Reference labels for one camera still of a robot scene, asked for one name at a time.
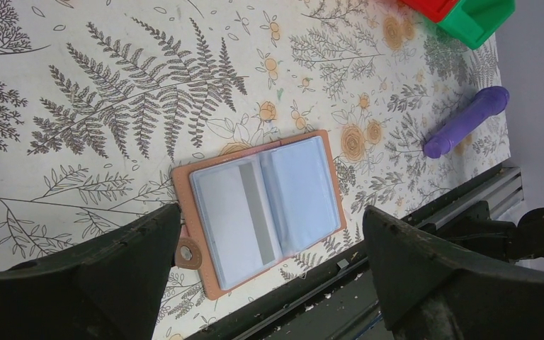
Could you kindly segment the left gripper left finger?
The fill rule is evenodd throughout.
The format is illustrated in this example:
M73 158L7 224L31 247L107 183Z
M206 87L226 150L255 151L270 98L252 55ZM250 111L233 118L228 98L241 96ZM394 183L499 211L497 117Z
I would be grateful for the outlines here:
M180 233L168 204L0 271L0 339L151 339Z

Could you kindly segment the tan leather card holder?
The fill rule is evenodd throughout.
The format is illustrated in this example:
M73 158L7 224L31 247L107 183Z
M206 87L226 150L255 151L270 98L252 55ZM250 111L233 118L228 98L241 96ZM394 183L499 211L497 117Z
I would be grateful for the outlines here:
M216 300L346 228L325 130L176 167L180 268Z

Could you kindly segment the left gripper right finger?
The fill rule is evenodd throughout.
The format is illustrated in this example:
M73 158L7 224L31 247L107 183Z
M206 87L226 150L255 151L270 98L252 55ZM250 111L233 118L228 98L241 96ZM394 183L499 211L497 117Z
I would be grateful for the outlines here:
M544 339L544 271L464 249L373 206L363 235L396 339Z

